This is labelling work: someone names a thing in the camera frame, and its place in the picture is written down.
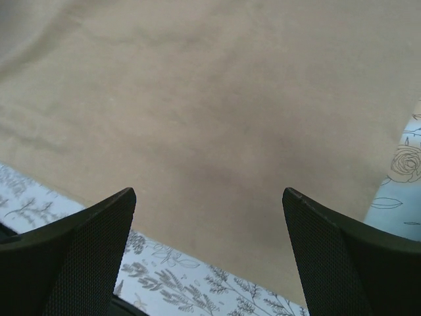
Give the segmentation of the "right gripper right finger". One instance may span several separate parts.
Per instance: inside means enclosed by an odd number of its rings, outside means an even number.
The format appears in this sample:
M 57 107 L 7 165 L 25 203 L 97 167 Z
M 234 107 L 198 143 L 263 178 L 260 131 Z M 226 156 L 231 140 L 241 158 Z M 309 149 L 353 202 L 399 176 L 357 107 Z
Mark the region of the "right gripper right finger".
M 310 315 L 419 315 L 420 242 L 328 209 L 293 188 L 285 221 Z

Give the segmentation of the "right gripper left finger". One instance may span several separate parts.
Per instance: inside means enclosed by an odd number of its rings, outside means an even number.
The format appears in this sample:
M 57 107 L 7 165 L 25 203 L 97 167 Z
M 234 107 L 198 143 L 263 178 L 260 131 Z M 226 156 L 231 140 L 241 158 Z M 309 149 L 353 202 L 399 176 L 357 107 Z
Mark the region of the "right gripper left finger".
M 114 294 L 135 206 L 125 188 L 29 232 L 1 226 L 1 314 L 135 315 Z

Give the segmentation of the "tan t shirt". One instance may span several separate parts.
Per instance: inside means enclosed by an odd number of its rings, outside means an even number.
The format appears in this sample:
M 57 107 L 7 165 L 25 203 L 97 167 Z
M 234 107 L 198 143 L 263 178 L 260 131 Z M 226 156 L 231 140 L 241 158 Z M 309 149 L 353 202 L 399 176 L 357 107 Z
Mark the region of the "tan t shirt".
M 419 97 L 419 1 L 1 2 L 2 162 L 298 304 L 284 189 L 363 218 Z

